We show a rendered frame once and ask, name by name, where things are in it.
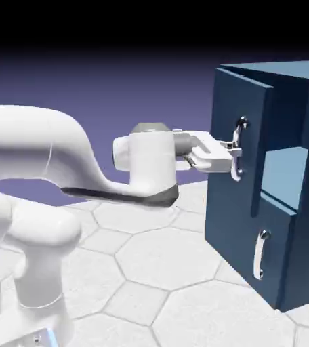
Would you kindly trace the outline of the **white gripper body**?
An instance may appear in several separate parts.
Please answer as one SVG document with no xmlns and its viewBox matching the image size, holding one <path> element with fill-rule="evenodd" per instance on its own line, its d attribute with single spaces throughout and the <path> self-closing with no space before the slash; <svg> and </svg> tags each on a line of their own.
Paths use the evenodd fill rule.
<svg viewBox="0 0 309 347">
<path fill-rule="evenodd" d="M 233 157 L 206 131 L 190 131 L 192 166 L 205 173 L 230 173 Z"/>
</svg>

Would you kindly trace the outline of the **blue cabinet door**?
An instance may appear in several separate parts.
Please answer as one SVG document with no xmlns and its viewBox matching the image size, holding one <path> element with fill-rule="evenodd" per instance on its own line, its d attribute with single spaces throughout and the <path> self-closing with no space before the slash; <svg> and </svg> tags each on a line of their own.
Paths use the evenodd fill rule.
<svg viewBox="0 0 309 347">
<path fill-rule="evenodd" d="M 288 205 L 266 193 L 260 196 L 255 217 L 243 215 L 238 207 L 222 197 L 208 199 L 205 223 L 206 241 L 260 294 L 273 309 L 281 308 L 289 240 L 297 213 Z M 253 255 L 258 232 L 269 230 L 270 238 L 264 244 L 262 280 L 253 276 Z"/>
<path fill-rule="evenodd" d="M 237 182 L 227 173 L 211 173 L 208 199 L 219 202 L 226 197 L 232 209 L 240 207 L 243 215 L 255 217 L 260 203 L 260 189 L 266 155 L 272 95 L 271 85 L 219 68 L 215 72 L 211 135 L 230 141 L 241 118 L 247 126 L 241 130 L 239 146 L 243 154 L 238 168 L 243 170 Z"/>
</svg>

